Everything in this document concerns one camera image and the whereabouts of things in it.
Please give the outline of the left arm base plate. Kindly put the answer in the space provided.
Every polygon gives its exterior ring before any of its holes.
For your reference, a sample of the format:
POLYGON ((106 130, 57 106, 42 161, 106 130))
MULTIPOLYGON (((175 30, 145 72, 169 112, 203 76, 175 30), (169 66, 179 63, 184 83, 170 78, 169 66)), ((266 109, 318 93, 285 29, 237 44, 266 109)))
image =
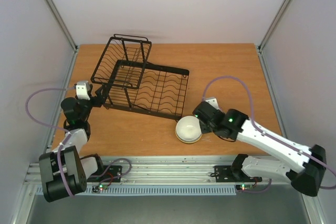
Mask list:
POLYGON ((90 183, 97 183, 97 182, 100 182, 104 179, 107 180, 107 182, 109 183, 111 181, 111 177, 113 177, 113 180, 112 182, 113 183, 118 183, 120 182, 121 178, 118 177, 116 178, 117 176, 121 175, 122 173, 122 166, 120 165, 112 165, 106 173, 104 173, 103 176, 101 177, 90 177, 88 178, 87 182, 90 182, 90 183))

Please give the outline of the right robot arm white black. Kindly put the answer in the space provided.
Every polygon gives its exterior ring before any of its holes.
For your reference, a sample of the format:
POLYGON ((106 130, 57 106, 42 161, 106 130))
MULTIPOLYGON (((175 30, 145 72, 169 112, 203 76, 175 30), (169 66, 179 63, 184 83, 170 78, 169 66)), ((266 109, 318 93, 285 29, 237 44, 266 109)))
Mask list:
POLYGON ((315 197, 322 188, 325 174, 326 151, 320 145, 308 147, 290 141, 264 127, 235 109, 226 113, 207 101, 201 102, 193 111, 200 125, 219 138, 228 138, 250 144, 268 153, 273 160, 254 158, 239 154, 232 163, 232 175, 236 180, 246 177, 264 177, 289 183, 296 191, 315 197))

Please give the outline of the black wire dish rack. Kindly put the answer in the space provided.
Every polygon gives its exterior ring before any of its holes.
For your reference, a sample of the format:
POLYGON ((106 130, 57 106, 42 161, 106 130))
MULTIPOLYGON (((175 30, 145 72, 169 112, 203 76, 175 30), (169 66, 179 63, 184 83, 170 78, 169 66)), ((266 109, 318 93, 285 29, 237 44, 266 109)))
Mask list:
POLYGON ((96 96, 106 109, 178 121, 190 72, 149 62, 151 49, 146 37, 114 34, 90 80, 100 86, 96 96))

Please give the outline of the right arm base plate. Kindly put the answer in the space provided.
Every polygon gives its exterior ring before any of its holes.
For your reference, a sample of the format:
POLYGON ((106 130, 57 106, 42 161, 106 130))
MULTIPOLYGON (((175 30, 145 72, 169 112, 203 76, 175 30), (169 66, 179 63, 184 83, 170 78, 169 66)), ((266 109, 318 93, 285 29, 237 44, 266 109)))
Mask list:
POLYGON ((217 165, 214 166, 214 172, 211 173, 217 183, 255 183, 262 182, 261 177, 249 177, 243 172, 234 173, 230 166, 217 165))

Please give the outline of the white ceramic bowl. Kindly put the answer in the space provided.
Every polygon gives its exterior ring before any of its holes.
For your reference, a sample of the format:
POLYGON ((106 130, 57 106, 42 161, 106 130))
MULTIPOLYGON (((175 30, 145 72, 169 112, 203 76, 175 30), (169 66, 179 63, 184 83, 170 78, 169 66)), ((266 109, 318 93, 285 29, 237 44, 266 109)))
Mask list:
POLYGON ((202 134, 199 122, 195 116, 182 117, 176 124, 175 133, 188 140, 195 139, 202 134))

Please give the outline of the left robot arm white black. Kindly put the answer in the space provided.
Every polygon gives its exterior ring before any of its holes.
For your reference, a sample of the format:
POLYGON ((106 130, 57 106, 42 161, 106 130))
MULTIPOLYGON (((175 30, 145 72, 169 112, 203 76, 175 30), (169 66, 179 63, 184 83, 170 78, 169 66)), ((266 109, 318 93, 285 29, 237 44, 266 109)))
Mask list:
POLYGON ((65 116, 65 138, 54 150, 39 157, 41 184, 47 202, 82 193, 87 189, 89 177, 100 181, 106 174, 98 154, 79 156, 90 139, 88 118, 96 100, 91 95, 91 84, 77 84, 75 90, 76 96, 65 98, 60 105, 65 116))

